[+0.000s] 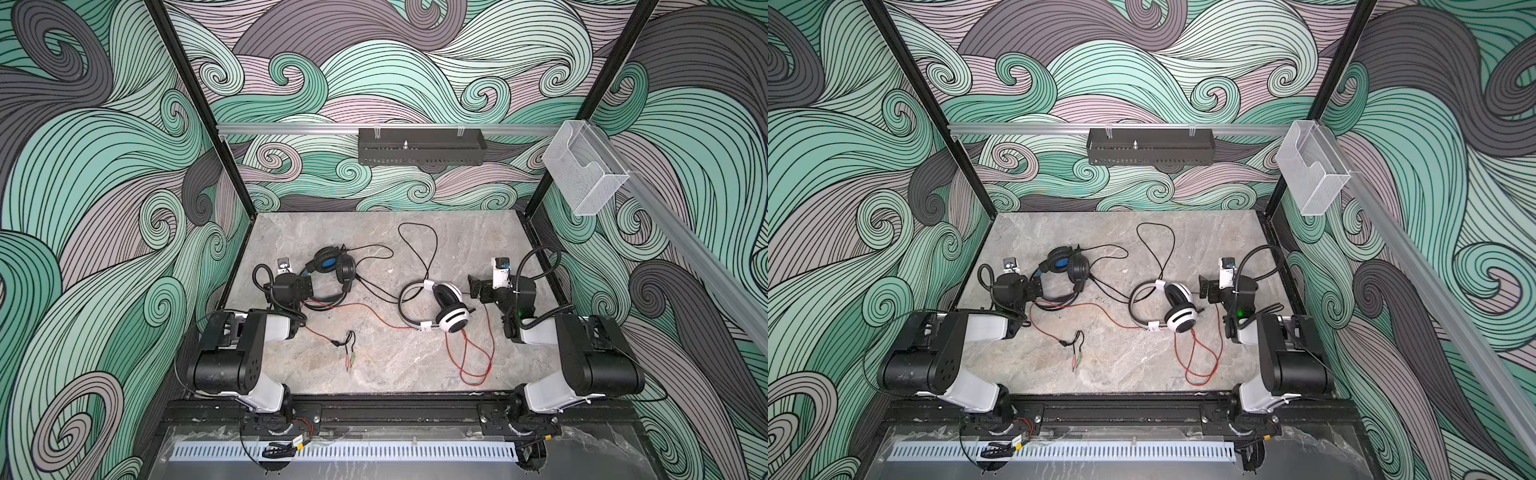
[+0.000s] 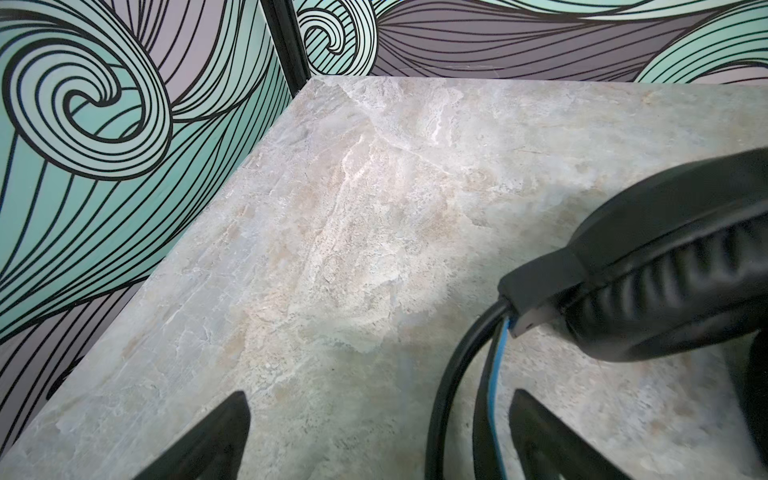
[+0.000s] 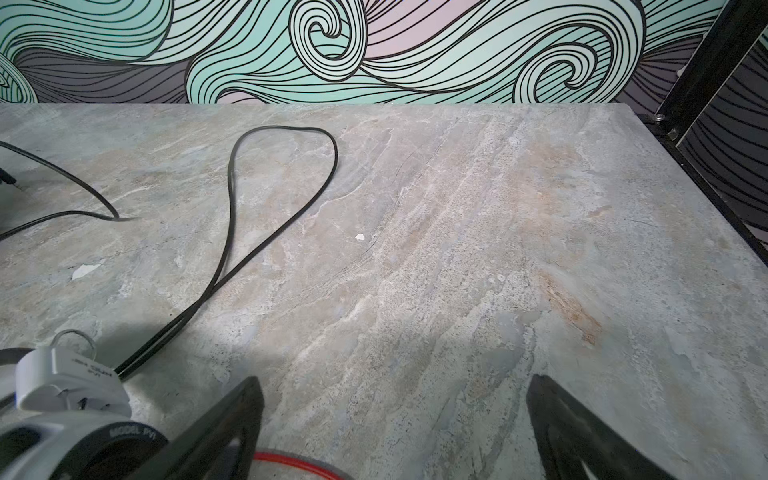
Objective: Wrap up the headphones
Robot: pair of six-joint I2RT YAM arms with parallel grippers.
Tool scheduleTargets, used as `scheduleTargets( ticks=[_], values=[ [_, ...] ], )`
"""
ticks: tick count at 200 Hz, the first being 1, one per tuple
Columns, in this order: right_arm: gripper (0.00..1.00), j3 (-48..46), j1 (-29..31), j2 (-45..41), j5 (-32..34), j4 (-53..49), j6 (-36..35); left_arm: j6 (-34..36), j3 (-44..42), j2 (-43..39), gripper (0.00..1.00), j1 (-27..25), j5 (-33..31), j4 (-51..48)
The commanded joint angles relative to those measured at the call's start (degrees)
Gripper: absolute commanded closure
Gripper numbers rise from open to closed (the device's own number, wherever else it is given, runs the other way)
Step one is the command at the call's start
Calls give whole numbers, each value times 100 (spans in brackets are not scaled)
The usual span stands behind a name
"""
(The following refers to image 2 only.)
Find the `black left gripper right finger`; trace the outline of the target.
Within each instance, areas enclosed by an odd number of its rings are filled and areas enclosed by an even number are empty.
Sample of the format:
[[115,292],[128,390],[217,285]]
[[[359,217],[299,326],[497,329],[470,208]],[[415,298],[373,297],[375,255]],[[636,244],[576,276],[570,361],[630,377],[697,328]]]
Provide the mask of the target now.
[[630,478],[523,389],[514,392],[509,425],[527,479]]

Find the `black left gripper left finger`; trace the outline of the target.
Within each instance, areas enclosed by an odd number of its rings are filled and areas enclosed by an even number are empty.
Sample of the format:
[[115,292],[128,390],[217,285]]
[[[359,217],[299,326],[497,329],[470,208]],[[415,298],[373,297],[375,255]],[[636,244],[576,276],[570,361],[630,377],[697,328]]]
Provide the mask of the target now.
[[233,392],[135,479],[236,479],[250,419],[246,394]]

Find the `black blue gaming headset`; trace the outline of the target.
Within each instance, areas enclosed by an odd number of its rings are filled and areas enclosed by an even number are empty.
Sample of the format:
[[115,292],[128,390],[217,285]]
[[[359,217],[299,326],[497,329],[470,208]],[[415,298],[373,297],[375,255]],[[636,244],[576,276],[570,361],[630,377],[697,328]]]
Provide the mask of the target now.
[[502,479],[494,420],[508,338],[563,319],[576,346],[609,362],[638,362],[753,342],[741,408],[767,454],[767,151],[681,164],[615,195],[568,243],[503,276],[443,373],[427,433],[424,475],[443,477],[459,384],[487,348],[472,424],[474,475]]

